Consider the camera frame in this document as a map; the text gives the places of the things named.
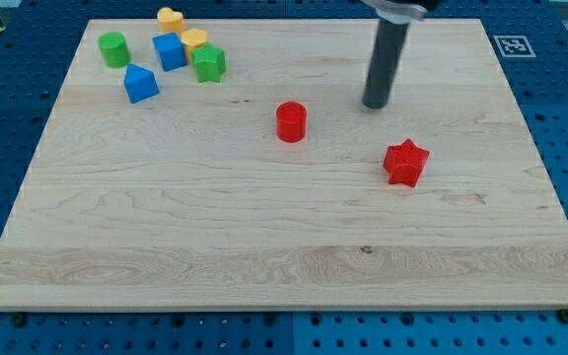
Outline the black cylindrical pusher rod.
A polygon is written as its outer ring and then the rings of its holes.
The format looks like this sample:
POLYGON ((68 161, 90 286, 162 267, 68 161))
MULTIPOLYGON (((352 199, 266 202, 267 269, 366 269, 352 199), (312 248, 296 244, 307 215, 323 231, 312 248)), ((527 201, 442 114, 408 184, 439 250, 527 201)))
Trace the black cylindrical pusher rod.
POLYGON ((381 109, 388 104, 408 28, 409 23, 379 19, 362 98, 365 107, 381 109))

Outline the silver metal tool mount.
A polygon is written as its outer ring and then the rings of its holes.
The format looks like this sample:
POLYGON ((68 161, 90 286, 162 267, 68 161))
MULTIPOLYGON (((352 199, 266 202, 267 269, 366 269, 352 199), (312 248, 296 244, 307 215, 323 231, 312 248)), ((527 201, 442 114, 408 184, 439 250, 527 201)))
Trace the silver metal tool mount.
POLYGON ((381 19, 391 23, 421 21, 441 4, 441 0, 360 0, 360 2, 373 8, 381 19))

